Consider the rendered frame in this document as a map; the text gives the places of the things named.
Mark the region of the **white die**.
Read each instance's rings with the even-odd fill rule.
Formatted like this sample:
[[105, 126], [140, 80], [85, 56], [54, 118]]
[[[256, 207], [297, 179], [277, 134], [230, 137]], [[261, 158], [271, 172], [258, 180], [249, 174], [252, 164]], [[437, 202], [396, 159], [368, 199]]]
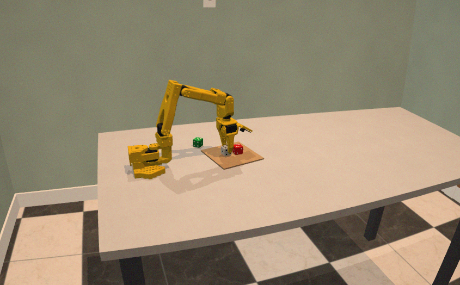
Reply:
[[228, 153], [228, 145], [221, 146], [221, 154], [224, 156], [232, 155], [232, 153]]

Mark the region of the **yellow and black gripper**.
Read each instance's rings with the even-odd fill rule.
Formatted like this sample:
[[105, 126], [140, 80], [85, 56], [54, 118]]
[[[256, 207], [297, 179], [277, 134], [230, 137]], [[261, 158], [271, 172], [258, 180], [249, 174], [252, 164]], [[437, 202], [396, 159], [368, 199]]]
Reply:
[[[238, 123], [233, 118], [223, 119], [223, 118], [216, 118], [216, 127], [218, 129], [220, 139], [223, 145], [228, 145], [228, 153], [230, 154], [234, 148], [234, 137], [238, 134], [238, 129], [240, 127], [240, 131], [244, 132], [245, 130], [248, 132], [252, 132], [251, 129], [248, 127]], [[246, 128], [246, 129], [245, 129]], [[226, 143], [227, 141], [227, 143]]]

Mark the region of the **green die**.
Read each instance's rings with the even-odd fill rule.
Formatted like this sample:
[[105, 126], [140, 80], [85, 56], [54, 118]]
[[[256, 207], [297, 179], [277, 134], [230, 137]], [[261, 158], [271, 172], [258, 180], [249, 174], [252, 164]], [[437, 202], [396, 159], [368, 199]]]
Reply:
[[196, 137], [193, 139], [193, 146], [200, 148], [203, 145], [203, 138]]

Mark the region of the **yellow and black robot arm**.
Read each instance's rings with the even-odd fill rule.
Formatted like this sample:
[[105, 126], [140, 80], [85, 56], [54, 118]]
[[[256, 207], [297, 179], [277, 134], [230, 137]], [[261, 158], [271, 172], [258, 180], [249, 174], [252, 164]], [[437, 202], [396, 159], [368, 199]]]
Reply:
[[[208, 91], [169, 80], [156, 123], [155, 137], [157, 143], [150, 144], [149, 148], [146, 145], [130, 146], [135, 178], [152, 179], [165, 174], [165, 167], [157, 165], [169, 163], [172, 160], [173, 136], [170, 131], [179, 96], [216, 104], [219, 118], [229, 119], [234, 115], [234, 98], [231, 95], [215, 88]], [[161, 157], [159, 149], [162, 152]]]

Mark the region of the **tan flat mat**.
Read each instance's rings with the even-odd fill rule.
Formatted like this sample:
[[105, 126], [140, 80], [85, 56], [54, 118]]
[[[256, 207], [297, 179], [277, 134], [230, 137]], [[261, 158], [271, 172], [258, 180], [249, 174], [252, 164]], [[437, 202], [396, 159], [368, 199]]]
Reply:
[[221, 154], [221, 146], [207, 148], [201, 150], [203, 154], [208, 156], [212, 161], [219, 165], [223, 170], [234, 168], [240, 165], [256, 162], [263, 160], [264, 158], [252, 151], [242, 143], [234, 142], [234, 144], [241, 144], [243, 146], [243, 154], [235, 155], [232, 151], [232, 155], [224, 156]]

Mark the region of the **red die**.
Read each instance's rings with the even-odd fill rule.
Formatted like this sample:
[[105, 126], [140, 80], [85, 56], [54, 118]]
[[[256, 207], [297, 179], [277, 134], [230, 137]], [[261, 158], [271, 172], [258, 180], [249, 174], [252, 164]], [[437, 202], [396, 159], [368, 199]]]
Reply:
[[243, 154], [243, 146], [241, 144], [234, 144], [232, 151], [235, 155]]

